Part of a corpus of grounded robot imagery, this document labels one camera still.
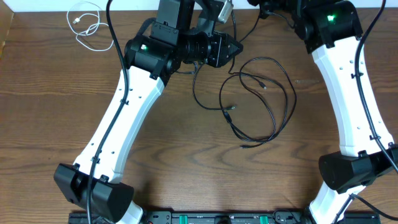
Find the cable connector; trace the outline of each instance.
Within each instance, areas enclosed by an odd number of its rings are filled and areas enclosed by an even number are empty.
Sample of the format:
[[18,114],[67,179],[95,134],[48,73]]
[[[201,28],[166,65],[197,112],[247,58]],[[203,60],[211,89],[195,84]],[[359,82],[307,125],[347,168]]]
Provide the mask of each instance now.
[[231,116],[229,115],[229,113],[227,111],[224,112],[224,117],[228,123],[232,122]]
[[259,82],[259,84],[260,84],[260,86],[263,88],[263,89],[267,89],[267,87],[266,87],[266,84],[264,84],[263,82]]
[[80,22],[80,19],[79,19],[79,18],[76,18],[75,21],[73,21],[73,24],[76,24],[76,23],[78,23],[78,22]]

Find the cable clip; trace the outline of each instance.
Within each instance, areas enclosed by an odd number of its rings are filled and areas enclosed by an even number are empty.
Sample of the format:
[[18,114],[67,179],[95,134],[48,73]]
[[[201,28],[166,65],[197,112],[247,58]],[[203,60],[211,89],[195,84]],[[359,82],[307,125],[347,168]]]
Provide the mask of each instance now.
[[370,138],[371,141],[372,141],[372,140],[375,140],[375,139],[380,140],[381,137],[380,137],[380,136],[376,136],[376,137],[374,138],[373,136],[370,135],[369,138]]
[[357,75],[351,74],[351,78],[356,78],[356,77],[357,77]]
[[91,158],[91,162],[94,162],[94,160],[96,160],[97,158],[95,157],[95,156],[93,156],[92,158]]
[[128,100],[125,101],[124,99],[121,99],[121,100],[120,100],[120,103],[124,103],[125,105],[128,105],[128,104],[129,104],[129,101],[128,101]]

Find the wooden table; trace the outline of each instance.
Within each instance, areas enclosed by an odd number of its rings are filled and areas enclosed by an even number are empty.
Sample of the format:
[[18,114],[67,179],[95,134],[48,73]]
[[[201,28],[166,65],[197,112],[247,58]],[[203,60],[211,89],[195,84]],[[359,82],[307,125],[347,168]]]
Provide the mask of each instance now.
[[[359,10],[364,28],[376,12]],[[257,13],[236,11],[239,39],[251,29]],[[112,12],[121,46],[135,36],[144,19],[155,14]],[[78,27],[94,21],[88,19]],[[232,34],[231,21],[217,29]],[[377,103],[396,138],[397,32],[398,10],[387,9],[366,46]],[[106,48],[109,36],[102,27],[88,41]],[[193,77],[174,74],[147,115],[127,160],[124,183],[135,188],[136,203],[176,211],[251,211],[303,208],[315,198],[322,183],[318,158],[339,150],[325,82],[303,42],[279,18],[259,22],[244,41],[236,69],[259,56],[278,60],[294,81],[298,103],[284,132],[264,146],[240,149],[242,142],[221,112],[203,110],[193,100]],[[181,68],[189,69],[191,65]],[[229,65],[204,67],[197,80],[203,104],[218,106],[219,88],[228,69]],[[65,200],[53,173],[60,162],[71,164],[92,137],[114,94],[119,71],[115,49],[92,52],[82,47],[69,30],[64,12],[16,14],[0,60],[0,222],[66,223],[69,212],[79,210]],[[271,62],[254,62],[247,71],[275,78],[289,88]],[[263,93],[280,118],[282,92],[269,85]],[[223,100],[238,106],[231,116],[248,134],[270,133],[266,109],[237,79],[227,84]],[[361,195],[398,215],[397,181],[391,172]],[[349,209],[368,210],[359,202]]]

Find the green terminal block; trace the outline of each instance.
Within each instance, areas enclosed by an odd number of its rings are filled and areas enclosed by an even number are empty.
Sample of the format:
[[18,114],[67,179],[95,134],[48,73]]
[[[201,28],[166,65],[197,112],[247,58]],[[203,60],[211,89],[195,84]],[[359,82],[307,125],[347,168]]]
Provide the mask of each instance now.
[[260,216],[260,224],[268,224],[268,216]]
[[188,224],[188,216],[180,215],[180,224]]

